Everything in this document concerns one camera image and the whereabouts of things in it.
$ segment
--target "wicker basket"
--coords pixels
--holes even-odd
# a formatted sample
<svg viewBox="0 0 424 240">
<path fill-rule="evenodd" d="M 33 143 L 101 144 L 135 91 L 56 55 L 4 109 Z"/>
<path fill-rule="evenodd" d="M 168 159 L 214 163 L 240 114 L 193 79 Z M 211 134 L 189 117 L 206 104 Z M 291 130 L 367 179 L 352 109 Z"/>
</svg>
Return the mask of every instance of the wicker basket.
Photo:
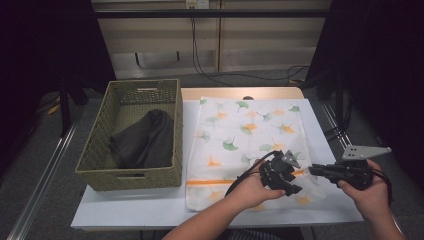
<svg viewBox="0 0 424 240">
<path fill-rule="evenodd" d="M 174 120 L 172 166 L 117 169 L 109 149 L 110 137 L 153 109 L 166 111 Z M 75 172 L 95 191 L 181 186 L 182 129 L 183 103 L 178 79 L 112 81 Z"/>
</svg>

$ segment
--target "white table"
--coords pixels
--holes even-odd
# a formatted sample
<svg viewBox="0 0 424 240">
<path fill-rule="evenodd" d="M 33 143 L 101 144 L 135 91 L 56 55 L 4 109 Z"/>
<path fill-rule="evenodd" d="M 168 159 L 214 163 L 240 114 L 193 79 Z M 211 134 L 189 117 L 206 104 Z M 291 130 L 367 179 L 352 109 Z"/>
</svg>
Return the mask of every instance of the white table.
<svg viewBox="0 0 424 240">
<path fill-rule="evenodd" d="M 295 101 L 298 101 L 302 109 L 302 121 L 312 162 L 334 163 L 335 158 L 309 101 Z M 198 106 L 198 101 L 184 101 L 183 166 L 187 164 Z M 185 206 L 185 167 L 182 175 L 183 184 L 179 188 L 95 192 L 87 186 L 71 227 L 87 231 L 173 228 L 196 214 Z M 353 201 L 342 190 L 325 178 L 319 178 L 318 181 L 327 193 L 325 200 L 292 209 L 247 210 L 237 216 L 230 227 L 302 226 L 363 221 Z"/>
</svg>

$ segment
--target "black device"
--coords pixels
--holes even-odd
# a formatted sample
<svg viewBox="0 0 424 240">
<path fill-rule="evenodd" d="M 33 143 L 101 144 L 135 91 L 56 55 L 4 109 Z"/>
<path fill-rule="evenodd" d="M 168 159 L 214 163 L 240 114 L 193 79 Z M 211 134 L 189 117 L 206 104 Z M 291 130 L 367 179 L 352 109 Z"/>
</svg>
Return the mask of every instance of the black device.
<svg viewBox="0 0 424 240">
<path fill-rule="evenodd" d="M 314 176 L 325 177 L 331 183 L 337 184 L 339 180 L 346 181 L 358 190 L 365 190 L 372 184 L 372 168 L 367 160 L 349 160 L 336 162 L 335 164 L 312 164 L 309 172 Z"/>
<path fill-rule="evenodd" d="M 389 178 L 380 170 L 371 168 L 367 158 L 390 153 L 390 148 L 347 146 L 342 159 L 335 164 L 312 164 L 309 172 L 314 176 L 322 176 L 337 185 L 340 180 L 346 181 L 354 188 L 364 191 L 372 185 L 373 177 L 378 176 L 387 184 L 389 204 L 392 201 L 392 190 Z"/>
<path fill-rule="evenodd" d="M 272 151 L 266 154 L 264 157 L 259 159 L 253 166 L 244 172 L 237 180 L 230 186 L 227 190 L 225 196 L 227 196 L 234 188 L 237 187 L 240 182 L 246 179 L 250 174 L 253 174 L 253 169 L 255 169 L 259 164 L 261 164 L 266 158 L 274 155 L 274 158 L 271 161 L 266 161 L 259 167 L 259 174 L 261 176 L 261 181 L 264 186 L 269 188 L 281 189 L 286 191 L 286 196 L 296 194 L 302 190 L 301 187 L 297 185 L 292 185 L 289 182 L 293 181 L 296 177 L 292 174 L 294 172 L 293 167 L 300 168 L 299 163 L 296 161 L 293 153 L 289 150 L 285 154 L 282 151 Z"/>
</svg>

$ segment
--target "tabletop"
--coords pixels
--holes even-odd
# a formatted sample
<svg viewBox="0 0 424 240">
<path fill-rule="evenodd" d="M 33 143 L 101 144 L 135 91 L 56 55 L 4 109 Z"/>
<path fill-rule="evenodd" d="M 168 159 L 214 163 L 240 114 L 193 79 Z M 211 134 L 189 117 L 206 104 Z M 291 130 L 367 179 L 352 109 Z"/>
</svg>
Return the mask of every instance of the tabletop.
<svg viewBox="0 0 424 240">
<path fill-rule="evenodd" d="M 183 166 L 187 164 L 194 136 L 199 108 L 195 100 L 201 96 L 293 99 L 302 109 L 301 117 L 313 163 L 335 162 L 312 107 L 298 88 L 182 88 L 181 91 L 184 99 Z M 87 186 L 71 227 L 86 231 L 171 229 L 197 213 L 185 206 L 185 167 L 182 175 L 183 184 L 176 188 L 96 192 Z M 299 208 L 247 210 L 237 216 L 230 227 L 311 226 L 363 221 L 353 201 L 340 189 L 325 178 L 318 178 L 318 183 L 327 194 L 323 201 Z"/>
</svg>

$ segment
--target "handheld controller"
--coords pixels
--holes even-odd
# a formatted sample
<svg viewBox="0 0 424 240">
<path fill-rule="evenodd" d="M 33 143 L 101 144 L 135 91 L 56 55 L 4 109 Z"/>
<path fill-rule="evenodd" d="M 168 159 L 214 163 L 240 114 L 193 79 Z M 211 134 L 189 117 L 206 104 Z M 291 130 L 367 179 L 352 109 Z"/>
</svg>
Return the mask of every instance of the handheld controller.
<svg viewBox="0 0 424 240">
<path fill-rule="evenodd" d="M 312 164 L 309 171 L 312 175 L 327 178 L 331 183 L 337 184 L 339 180 L 343 180 L 363 191 L 371 186 L 373 175 L 375 175 L 374 169 L 368 166 L 367 158 L 389 152 L 391 152 L 390 148 L 351 145 L 346 147 L 341 161 L 327 165 Z"/>
<path fill-rule="evenodd" d="M 281 151 L 277 152 L 271 161 L 266 161 L 259 168 L 262 184 L 273 190 L 284 190 L 286 191 L 286 196 L 298 193 L 302 188 L 289 183 L 296 178 L 292 174 L 294 172 L 293 166 L 300 168 L 299 163 L 290 150 L 286 154 Z"/>
</svg>

